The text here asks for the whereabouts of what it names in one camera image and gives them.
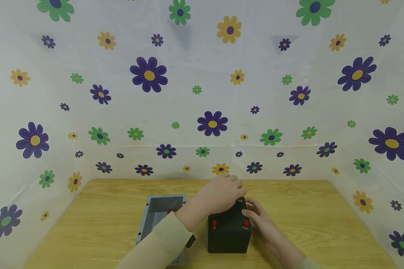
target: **black cube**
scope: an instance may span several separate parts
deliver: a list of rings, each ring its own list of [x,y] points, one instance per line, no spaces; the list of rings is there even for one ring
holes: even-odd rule
[[[251,226],[250,220],[241,213],[242,209],[247,209],[244,197],[227,211],[208,216],[208,252],[247,252]]]

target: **table surface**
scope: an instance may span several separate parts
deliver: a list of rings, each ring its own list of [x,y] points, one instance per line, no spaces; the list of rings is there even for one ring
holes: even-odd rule
[[[148,195],[187,193],[189,200],[206,182],[93,179],[24,269],[114,268],[135,246]],[[328,181],[245,180],[244,185],[248,196],[256,198],[284,234],[322,269],[396,268]],[[207,220],[194,235],[196,241],[186,249],[182,268],[281,268],[253,236],[246,254],[209,254]]]

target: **gray plastic box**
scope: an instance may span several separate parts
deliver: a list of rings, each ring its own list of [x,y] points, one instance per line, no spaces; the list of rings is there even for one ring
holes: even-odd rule
[[[139,244],[139,242],[151,233],[153,228],[168,215],[168,210],[177,211],[185,203],[185,194],[148,196],[142,221],[139,226],[138,236],[136,237],[136,244]],[[173,260],[169,266],[183,266],[185,264],[184,257],[185,254],[183,249],[179,256]]]

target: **fabric wall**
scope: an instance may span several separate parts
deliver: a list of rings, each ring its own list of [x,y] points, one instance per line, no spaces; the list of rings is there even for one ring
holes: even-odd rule
[[[92,178],[227,172],[329,179],[404,268],[404,0],[0,1],[0,268]]]

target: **beige sleeve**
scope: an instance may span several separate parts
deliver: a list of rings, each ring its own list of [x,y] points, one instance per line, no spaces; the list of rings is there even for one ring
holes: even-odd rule
[[[165,269],[192,236],[173,212],[160,221],[115,269]]]

